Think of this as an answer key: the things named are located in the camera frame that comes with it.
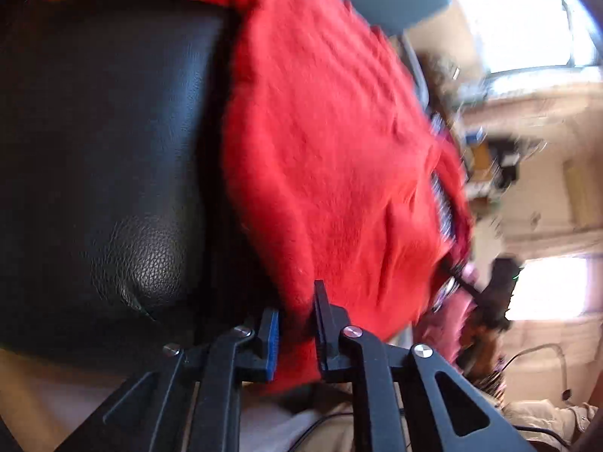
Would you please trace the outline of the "red knit sweater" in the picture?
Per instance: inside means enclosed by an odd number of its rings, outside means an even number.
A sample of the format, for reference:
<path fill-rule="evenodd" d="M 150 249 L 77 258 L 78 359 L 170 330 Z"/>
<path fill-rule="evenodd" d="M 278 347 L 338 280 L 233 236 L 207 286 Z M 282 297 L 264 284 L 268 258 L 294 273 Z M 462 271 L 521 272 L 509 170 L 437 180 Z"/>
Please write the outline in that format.
<path fill-rule="evenodd" d="M 432 135 L 409 73 L 346 0 L 198 0 L 236 10 L 223 171 L 240 226 L 284 307 L 268 393 L 319 377 L 314 283 L 388 340 L 428 310 L 471 218 L 455 148 Z M 452 200 L 439 232 L 431 188 Z"/>

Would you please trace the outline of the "wooden side shelf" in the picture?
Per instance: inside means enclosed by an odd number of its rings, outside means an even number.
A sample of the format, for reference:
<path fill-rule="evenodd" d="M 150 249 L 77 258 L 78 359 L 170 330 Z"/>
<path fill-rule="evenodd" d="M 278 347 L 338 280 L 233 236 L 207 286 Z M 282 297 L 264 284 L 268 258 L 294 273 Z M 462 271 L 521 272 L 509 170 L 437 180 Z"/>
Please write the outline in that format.
<path fill-rule="evenodd" d="M 474 214 L 485 215 L 499 207 L 501 198 L 519 180 L 522 161 L 543 151 L 537 137 L 489 133 L 465 128 L 459 111 L 450 103 L 458 66 L 445 56 L 421 53 L 418 57 L 427 92 L 428 113 L 435 132 L 459 151 L 465 173 L 465 193 Z"/>

